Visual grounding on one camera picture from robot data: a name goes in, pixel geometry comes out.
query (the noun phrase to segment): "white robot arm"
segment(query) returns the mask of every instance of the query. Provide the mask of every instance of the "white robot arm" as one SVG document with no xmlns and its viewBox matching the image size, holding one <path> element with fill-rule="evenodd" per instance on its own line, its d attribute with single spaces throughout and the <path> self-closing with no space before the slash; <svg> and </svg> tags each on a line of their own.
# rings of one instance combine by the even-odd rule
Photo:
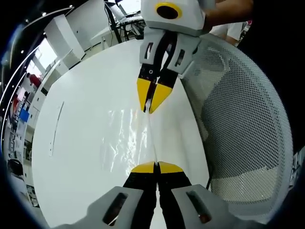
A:
<svg viewBox="0 0 305 229">
<path fill-rule="evenodd" d="M 142 68 L 137 81 L 141 109 L 151 101 L 152 113 L 172 92 L 176 78 L 183 78 L 193 64 L 193 55 L 203 34 L 205 14 L 214 0 L 142 0 L 141 13 L 146 22 L 140 49 Z M 162 59 L 168 58 L 161 69 Z"/>
</svg>

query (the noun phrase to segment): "red object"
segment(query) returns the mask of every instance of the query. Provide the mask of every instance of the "red object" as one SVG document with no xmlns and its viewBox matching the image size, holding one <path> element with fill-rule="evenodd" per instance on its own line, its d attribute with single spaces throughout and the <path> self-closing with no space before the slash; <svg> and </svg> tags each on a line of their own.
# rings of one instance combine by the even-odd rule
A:
<svg viewBox="0 0 305 229">
<path fill-rule="evenodd" d="M 31 74 L 30 75 L 30 82 L 32 84 L 34 84 L 37 88 L 39 88 L 40 84 L 41 84 L 41 81 L 39 80 L 38 77 L 36 77 L 34 74 Z"/>
<path fill-rule="evenodd" d="M 16 112 L 18 103 L 19 103 L 19 100 L 17 97 L 15 97 L 13 100 L 13 113 Z"/>
</svg>

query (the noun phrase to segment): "white table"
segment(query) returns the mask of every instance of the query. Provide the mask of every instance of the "white table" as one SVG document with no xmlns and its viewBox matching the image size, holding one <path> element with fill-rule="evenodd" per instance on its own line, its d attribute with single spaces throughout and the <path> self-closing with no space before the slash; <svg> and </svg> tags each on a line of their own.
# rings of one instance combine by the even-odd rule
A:
<svg viewBox="0 0 305 229">
<path fill-rule="evenodd" d="M 39 205 L 51 227 L 83 218 L 92 202 L 124 184 L 132 168 L 154 161 L 148 116 L 140 110 L 136 86 L 140 45 L 124 42 L 81 62 L 45 99 L 32 169 Z M 203 145 L 180 80 L 150 122 L 158 160 L 182 167 L 193 184 L 205 186 Z M 152 228 L 165 228 L 158 204 L 154 212 Z"/>
</svg>

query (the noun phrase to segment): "white mesh chair back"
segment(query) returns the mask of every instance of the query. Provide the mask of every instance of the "white mesh chair back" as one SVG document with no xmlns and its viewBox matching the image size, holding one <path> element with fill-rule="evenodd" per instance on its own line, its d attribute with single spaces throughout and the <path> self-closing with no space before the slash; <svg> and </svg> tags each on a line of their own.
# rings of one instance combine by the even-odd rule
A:
<svg viewBox="0 0 305 229">
<path fill-rule="evenodd" d="M 234 215 L 267 222 L 288 192 L 293 158 L 289 122 L 273 85 L 250 58 L 211 34 L 203 36 L 182 83 L 211 191 Z"/>
</svg>

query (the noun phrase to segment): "floor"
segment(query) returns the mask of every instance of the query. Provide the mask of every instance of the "floor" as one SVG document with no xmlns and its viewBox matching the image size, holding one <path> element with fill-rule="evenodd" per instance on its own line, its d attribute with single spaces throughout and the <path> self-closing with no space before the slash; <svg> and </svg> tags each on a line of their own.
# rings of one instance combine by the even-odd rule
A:
<svg viewBox="0 0 305 229">
<path fill-rule="evenodd" d="M 87 50 L 85 53 L 85 57 L 83 58 L 82 61 L 87 60 L 88 58 L 92 57 L 93 55 L 99 53 L 102 51 L 102 45 L 99 43 L 95 46 L 93 46 L 91 49 Z"/>
</svg>

